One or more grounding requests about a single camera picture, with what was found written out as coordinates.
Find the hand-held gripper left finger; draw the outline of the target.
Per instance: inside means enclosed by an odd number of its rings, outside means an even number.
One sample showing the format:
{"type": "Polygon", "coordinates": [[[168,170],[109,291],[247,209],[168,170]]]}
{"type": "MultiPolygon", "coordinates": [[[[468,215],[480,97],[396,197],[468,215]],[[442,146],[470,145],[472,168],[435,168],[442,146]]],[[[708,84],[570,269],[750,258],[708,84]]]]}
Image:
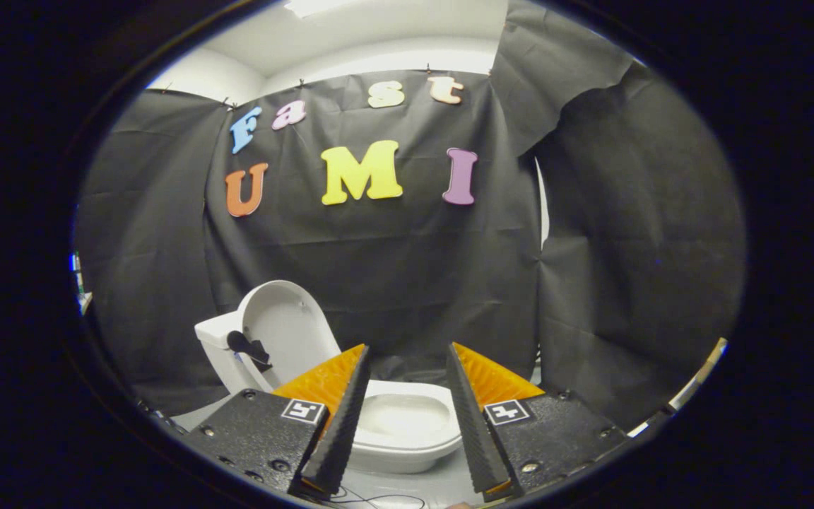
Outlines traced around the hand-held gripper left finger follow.
{"type": "Polygon", "coordinates": [[[197,457],[255,486],[301,497],[336,495],[370,378],[357,345],[280,389],[240,390],[182,435],[197,457]]]}

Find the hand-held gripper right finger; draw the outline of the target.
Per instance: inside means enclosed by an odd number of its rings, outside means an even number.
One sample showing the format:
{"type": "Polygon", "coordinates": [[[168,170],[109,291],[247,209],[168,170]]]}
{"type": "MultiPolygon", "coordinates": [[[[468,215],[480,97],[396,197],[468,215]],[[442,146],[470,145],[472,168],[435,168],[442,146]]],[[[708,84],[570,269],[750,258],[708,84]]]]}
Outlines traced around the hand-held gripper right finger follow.
{"type": "Polygon", "coordinates": [[[541,389],[456,342],[447,376],[471,482],[485,502],[575,482],[629,441],[571,392],[541,389]]]}

